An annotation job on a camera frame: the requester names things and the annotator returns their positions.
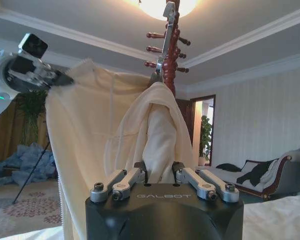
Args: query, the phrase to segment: hoodie sleeve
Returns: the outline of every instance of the hoodie sleeve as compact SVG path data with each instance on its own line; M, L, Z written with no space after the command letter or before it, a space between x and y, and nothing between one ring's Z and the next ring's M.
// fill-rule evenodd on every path
M177 130L166 106L153 104L148 115L147 142L143 160L149 183L173 183L171 170L175 160Z

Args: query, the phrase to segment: striped wallpaper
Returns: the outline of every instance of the striped wallpaper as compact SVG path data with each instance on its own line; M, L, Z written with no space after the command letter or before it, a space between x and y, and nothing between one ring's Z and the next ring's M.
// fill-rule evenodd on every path
M268 161L300 148L300 68L223 86L216 94L212 165Z

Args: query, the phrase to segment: camera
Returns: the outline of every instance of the camera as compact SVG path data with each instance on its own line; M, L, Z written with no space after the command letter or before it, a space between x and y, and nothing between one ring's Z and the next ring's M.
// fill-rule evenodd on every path
M48 48L48 44L32 33L27 33L19 44L19 49L35 58L42 58Z

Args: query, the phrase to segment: wooden coat rack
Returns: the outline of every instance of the wooden coat rack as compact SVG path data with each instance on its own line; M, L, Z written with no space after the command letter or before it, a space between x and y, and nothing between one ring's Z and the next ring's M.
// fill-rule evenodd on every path
M179 5L180 0L166 0L166 3L173 2L175 4L175 18L173 23L173 29L172 29L172 35L169 42L169 48L168 48L168 54L165 57L163 64L162 64L162 78L163 82L167 85L167 87L172 91L173 95L176 96L176 88L174 84L174 80L176 78L176 71L182 72L182 73L188 73L189 69L184 67L178 67L177 59L182 58L185 59L187 57L186 54L181 53L180 48L178 48L178 40L189 46L191 42L185 38L180 37L180 29L178 26L179 22ZM164 39L166 37L167 31L164 32L164 34L159 34L155 32L148 32L146 34L147 38L151 39ZM162 53L163 50L161 48L155 47L155 46L148 46L146 48L148 52L152 53ZM150 62L146 61L144 63L146 67L156 68L157 63L156 62Z

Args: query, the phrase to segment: doorway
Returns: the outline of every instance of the doorway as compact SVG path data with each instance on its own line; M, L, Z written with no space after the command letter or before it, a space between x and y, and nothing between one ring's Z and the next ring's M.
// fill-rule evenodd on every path
M213 159L216 95L192 99L195 105L192 151L199 166L211 166Z

